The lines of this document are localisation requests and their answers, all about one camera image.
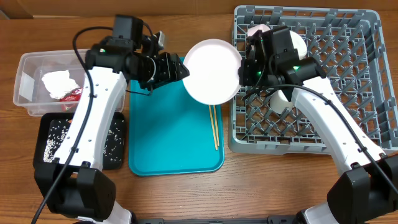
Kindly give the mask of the large white plate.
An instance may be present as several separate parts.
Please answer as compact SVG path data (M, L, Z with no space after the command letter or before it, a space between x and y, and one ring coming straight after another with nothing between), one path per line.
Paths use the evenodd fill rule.
M195 44L183 64L189 76L183 79L188 94L204 105L221 105L240 90L238 68L242 57L228 42L206 39Z

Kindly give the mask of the white cup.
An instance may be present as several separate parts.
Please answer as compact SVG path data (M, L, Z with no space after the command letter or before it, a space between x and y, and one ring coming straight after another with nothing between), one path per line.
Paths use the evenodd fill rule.
M285 109L291 110L294 104L288 101L282 90L276 91L270 98L270 108L277 114L282 114Z

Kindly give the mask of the white bowl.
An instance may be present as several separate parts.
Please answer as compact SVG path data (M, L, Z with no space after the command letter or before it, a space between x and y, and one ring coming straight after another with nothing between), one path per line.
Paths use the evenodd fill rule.
M261 30L262 32L267 32L270 30L270 27L268 27L265 24L259 24L259 25L253 26L248 29L247 36L248 37L253 36L258 30Z

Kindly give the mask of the small white plate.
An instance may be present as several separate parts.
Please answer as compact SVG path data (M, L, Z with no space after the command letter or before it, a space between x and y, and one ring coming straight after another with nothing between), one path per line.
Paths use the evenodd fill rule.
M290 31L290 36L295 49L297 49L299 59L302 60L307 56L307 45L298 33Z

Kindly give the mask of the white rice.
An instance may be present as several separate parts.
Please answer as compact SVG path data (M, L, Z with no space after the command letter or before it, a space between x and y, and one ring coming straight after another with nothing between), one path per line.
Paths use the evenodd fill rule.
M71 119L55 119L51 121L43 156L45 162L53 160L55 152L67 135L71 123ZM125 135L126 123L124 119L114 119L104 144L103 169L117 169L120 166L124 154Z

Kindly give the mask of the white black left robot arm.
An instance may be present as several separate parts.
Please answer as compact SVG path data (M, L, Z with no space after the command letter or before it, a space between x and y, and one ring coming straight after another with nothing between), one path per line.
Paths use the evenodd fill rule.
M78 60L85 82L72 123L51 162L35 165L43 196L40 208L78 223L136 223L116 201L115 183L103 173L103 150L114 112L131 80L149 96L156 88L188 77L177 54L164 50L163 32L144 34L142 19L117 15L111 35Z

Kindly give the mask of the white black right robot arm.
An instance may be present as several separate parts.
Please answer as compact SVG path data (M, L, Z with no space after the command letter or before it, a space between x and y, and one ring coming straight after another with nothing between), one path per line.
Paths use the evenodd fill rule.
M338 169L326 201L299 211L294 223L366 223L397 210L397 156L363 132L317 60L299 55L288 27L251 28L238 74L250 95L281 91L310 120Z

